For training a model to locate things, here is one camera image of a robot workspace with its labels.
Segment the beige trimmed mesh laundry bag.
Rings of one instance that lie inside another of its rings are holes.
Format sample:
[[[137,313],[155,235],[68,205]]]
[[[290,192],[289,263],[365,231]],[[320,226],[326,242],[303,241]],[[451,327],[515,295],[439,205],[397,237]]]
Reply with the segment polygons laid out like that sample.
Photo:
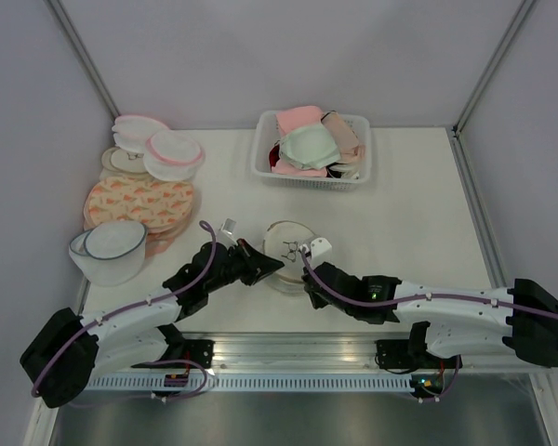
[[[307,226],[290,220],[274,222],[268,227],[262,242],[262,253],[280,260],[284,266],[269,276],[265,283],[286,295],[302,295],[304,291],[304,265],[299,246],[315,237]]]

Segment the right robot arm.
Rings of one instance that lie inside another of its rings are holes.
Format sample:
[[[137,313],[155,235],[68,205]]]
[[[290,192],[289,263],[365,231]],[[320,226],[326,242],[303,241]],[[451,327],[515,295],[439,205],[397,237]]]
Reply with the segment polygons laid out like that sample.
[[[358,278],[329,263],[306,265],[302,279],[316,309],[331,306],[368,324],[409,327],[405,354],[418,367],[437,358],[512,353],[558,368],[558,299],[532,280],[517,279],[509,288],[447,289],[384,275]]]

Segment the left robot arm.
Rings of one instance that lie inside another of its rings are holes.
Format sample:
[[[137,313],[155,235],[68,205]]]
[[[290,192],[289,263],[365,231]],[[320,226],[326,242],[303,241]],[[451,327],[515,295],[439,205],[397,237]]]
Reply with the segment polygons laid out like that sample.
[[[59,408],[104,374],[128,367],[198,367],[176,322],[206,306],[219,289],[234,282],[252,286],[283,266],[244,239],[229,247],[208,242],[139,302],[92,314],[55,312],[20,357],[33,397]]]

